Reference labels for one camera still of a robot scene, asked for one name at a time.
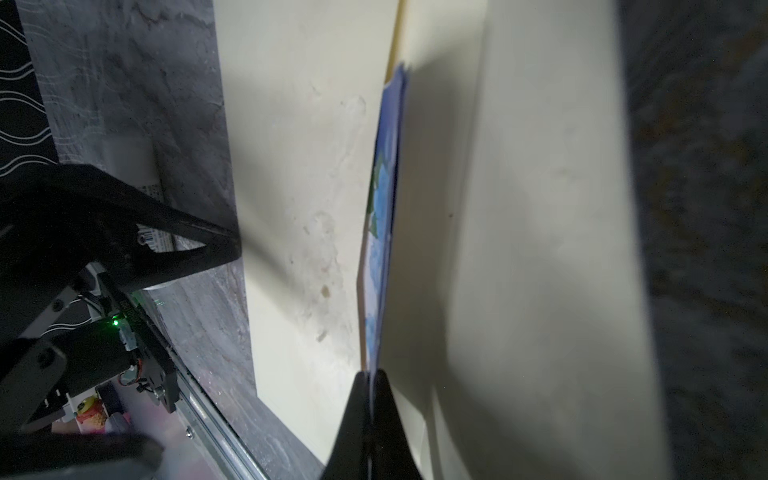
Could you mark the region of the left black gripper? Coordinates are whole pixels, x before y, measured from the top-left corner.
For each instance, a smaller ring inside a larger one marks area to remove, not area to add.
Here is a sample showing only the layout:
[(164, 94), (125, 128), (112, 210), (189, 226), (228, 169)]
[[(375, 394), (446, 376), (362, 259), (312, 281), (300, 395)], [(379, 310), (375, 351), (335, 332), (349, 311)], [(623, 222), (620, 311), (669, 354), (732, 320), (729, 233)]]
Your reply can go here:
[(239, 234), (174, 209), (89, 165), (1, 181), (1, 340), (20, 338), (85, 266), (124, 291), (228, 264)]

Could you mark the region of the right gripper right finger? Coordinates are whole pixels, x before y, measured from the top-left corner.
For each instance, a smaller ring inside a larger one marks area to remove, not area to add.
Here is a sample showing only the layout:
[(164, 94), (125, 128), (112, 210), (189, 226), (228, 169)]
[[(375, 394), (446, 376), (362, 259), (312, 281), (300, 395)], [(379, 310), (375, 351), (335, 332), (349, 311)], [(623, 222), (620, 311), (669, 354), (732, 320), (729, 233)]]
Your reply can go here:
[(375, 373), (371, 387), (371, 478), (421, 479), (383, 370)]

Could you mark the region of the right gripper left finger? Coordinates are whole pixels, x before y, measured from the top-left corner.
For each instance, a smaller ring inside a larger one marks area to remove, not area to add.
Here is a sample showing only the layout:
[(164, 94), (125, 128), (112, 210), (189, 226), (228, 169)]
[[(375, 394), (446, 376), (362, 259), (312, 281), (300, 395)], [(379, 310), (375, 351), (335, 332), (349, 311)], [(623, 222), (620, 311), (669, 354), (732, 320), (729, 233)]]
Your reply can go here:
[(361, 480), (370, 475), (369, 373), (358, 372), (353, 380), (334, 446), (322, 480)]

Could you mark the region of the white glue stick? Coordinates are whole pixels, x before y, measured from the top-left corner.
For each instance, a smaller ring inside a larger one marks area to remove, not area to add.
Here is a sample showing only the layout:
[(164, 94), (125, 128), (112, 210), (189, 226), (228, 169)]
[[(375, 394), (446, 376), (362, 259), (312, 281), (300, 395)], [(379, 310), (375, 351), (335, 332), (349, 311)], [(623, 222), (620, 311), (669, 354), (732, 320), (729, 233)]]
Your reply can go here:
[[(106, 170), (154, 200), (165, 202), (153, 143), (140, 136), (111, 136), (102, 142)], [(157, 253), (175, 250), (174, 237), (162, 230), (138, 226), (137, 240)]]

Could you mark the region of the cream yellow envelope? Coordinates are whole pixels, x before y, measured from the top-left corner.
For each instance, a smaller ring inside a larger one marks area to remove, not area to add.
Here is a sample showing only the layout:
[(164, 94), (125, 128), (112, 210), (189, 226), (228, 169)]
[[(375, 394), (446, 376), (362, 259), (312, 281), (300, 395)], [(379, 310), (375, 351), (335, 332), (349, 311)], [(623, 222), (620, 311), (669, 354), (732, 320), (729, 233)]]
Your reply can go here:
[(614, 1), (214, 5), (259, 398), (328, 460), (409, 73), (380, 365), (435, 479), (667, 479)]

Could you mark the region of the blue bordered white letter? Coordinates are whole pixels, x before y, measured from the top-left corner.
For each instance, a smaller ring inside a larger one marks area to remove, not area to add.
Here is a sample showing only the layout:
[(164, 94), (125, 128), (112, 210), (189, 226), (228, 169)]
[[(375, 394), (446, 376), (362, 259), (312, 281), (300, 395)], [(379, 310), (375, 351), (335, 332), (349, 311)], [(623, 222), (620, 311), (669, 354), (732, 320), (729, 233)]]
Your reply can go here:
[(378, 369), (389, 277), (398, 182), (404, 96), (408, 71), (399, 64), (382, 92), (363, 227), (358, 275), (365, 369)]

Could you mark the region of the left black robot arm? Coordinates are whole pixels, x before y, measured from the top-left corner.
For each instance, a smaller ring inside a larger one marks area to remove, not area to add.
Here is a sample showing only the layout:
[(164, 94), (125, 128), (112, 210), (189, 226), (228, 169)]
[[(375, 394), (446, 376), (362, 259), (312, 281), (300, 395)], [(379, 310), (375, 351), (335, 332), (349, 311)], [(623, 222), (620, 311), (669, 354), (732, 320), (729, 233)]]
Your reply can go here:
[(239, 258), (232, 230), (173, 209), (90, 165), (1, 183), (1, 475), (148, 479), (164, 449), (140, 433), (37, 433), (77, 395), (140, 368), (168, 411), (179, 398), (168, 344), (134, 291)]

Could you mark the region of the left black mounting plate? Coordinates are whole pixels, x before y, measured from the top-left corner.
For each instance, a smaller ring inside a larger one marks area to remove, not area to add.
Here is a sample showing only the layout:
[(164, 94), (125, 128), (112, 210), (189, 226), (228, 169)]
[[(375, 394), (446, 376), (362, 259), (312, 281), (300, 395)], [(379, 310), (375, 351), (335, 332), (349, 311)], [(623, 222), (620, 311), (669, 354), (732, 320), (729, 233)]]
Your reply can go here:
[(106, 273), (100, 274), (98, 279), (103, 292), (115, 306), (115, 313), (125, 319), (124, 323), (130, 331), (128, 337), (135, 340), (133, 351), (141, 360), (140, 377), (144, 379), (140, 384), (168, 413), (174, 413), (180, 390), (170, 344), (143, 307), (123, 293)]

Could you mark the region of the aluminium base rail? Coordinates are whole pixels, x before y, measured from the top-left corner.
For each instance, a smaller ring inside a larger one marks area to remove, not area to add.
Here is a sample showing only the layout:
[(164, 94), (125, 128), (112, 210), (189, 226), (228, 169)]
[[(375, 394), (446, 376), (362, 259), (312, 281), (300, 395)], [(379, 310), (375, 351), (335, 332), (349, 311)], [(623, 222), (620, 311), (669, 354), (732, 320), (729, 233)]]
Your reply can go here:
[(120, 386), (118, 394), (133, 427), (157, 440), (164, 448), (154, 479), (266, 479), (265, 470), (202, 389), (144, 308), (144, 297), (129, 302), (156, 334), (174, 362), (179, 398), (170, 413), (153, 387), (140, 393), (135, 386)]

